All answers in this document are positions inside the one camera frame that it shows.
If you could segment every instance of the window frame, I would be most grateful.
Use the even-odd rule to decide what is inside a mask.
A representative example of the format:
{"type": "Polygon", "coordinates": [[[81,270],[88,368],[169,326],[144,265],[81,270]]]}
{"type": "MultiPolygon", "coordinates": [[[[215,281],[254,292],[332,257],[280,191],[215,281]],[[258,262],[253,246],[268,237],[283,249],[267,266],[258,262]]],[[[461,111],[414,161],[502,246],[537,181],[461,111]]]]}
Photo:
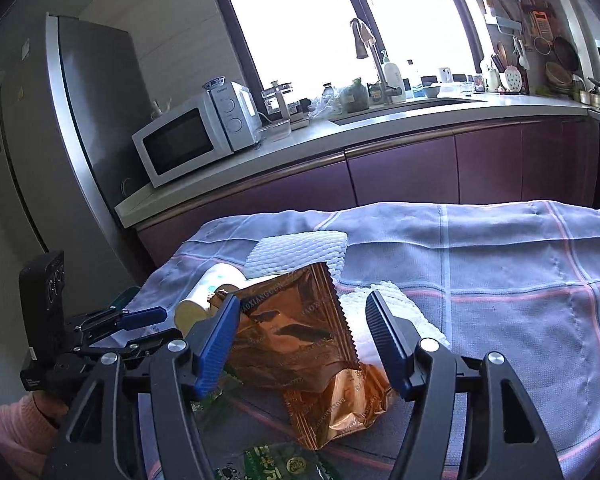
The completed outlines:
{"type": "MultiPolygon", "coordinates": [[[[229,33],[229,39],[231,40],[235,54],[238,57],[238,62],[240,63],[242,73],[244,74],[245,83],[253,95],[253,100],[255,102],[257,111],[266,115],[267,109],[264,104],[264,99],[261,95],[264,87],[260,81],[256,64],[253,60],[253,56],[251,55],[247,40],[244,37],[244,32],[240,25],[240,20],[238,20],[238,15],[235,12],[235,8],[233,7],[233,3],[231,0],[216,0],[216,2],[220,9],[222,18],[224,19],[224,23],[226,24],[226,28],[229,33]]],[[[353,6],[356,17],[358,17],[360,20],[363,20],[363,22],[365,22],[371,29],[371,32],[375,36],[375,42],[378,50],[384,50],[384,41],[382,41],[382,35],[375,21],[373,11],[371,10],[368,0],[350,0],[350,2],[353,6]]],[[[466,0],[453,0],[453,2],[457,8],[462,25],[464,26],[464,32],[466,33],[468,46],[470,47],[473,64],[475,66],[475,72],[480,73],[480,63],[484,57],[484,51],[478,36],[478,29],[476,28],[475,22],[473,22],[470,10],[468,10],[466,0]]]]}

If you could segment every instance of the metal screw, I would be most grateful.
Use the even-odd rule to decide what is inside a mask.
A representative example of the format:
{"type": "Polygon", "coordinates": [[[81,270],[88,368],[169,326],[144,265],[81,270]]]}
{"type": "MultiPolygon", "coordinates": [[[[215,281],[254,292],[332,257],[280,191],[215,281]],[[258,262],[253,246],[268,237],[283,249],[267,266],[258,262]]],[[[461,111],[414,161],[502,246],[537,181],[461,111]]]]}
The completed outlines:
{"type": "Polygon", "coordinates": [[[500,352],[491,352],[488,355],[488,360],[491,361],[494,365],[504,364],[504,356],[500,354],[500,352]]]}
{"type": "Polygon", "coordinates": [[[118,354],[107,352],[100,358],[100,362],[104,365],[112,365],[118,360],[118,354]]]}
{"type": "Polygon", "coordinates": [[[170,352],[181,352],[187,347],[187,342],[182,339],[174,339],[170,341],[167,348],[170,352]]]}
{"type": "Polygon", "coordinates": [[[422,341],[420,341],[420,346],[422,347],[422,350],[426,350],[427,352],[435,352],[440,348],[440,344],[430,337],[422,339],[422,341]]]}

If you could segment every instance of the refrigerator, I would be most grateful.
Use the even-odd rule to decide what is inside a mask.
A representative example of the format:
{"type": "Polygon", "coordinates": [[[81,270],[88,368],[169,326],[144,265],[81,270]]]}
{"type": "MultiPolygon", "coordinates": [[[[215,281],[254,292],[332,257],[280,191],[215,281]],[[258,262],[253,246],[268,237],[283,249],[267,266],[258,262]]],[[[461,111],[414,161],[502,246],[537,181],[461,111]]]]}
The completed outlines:
{"type": "Polygon", "coordinates": [[[115,206],[149,182],[132,135],[151,103],[128,32],[46,15],[0,86],[0,219],[26,262],[64,250],[67,315],[155,269],[115,206]]]}

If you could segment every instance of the white microwave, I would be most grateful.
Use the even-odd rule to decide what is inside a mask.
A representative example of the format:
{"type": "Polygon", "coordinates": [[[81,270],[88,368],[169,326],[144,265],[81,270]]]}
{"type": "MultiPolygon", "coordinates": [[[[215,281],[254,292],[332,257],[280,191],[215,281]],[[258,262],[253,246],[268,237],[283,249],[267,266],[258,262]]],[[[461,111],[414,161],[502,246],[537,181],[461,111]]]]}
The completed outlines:
{"type": "Polygon", "coordinates": [[[164,113],[132,138],[158,187],[256,144],[260,128],[249,89],[229,82],[164,113]]]}

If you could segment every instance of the brown snack wrapper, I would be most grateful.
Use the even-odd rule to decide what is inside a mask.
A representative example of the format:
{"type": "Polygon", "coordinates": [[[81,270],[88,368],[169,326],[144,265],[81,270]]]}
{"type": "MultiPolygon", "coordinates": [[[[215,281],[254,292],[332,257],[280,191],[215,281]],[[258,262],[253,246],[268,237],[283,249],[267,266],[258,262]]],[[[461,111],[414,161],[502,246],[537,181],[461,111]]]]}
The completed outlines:
{"type": "Polygon", "coordinates": [[[359,368],[325,263],[234,295],[241,314],[228,362],[245,384],[322,392],[340,371],[359,368]]]}
{"type": "Polygon", "coordinates": [[[384,370],[360,364],[359,370],[342,370],[321,394],[285,390],[284,396],[299,443],[316,450],[369,428],[397,394],[384,370]]]}

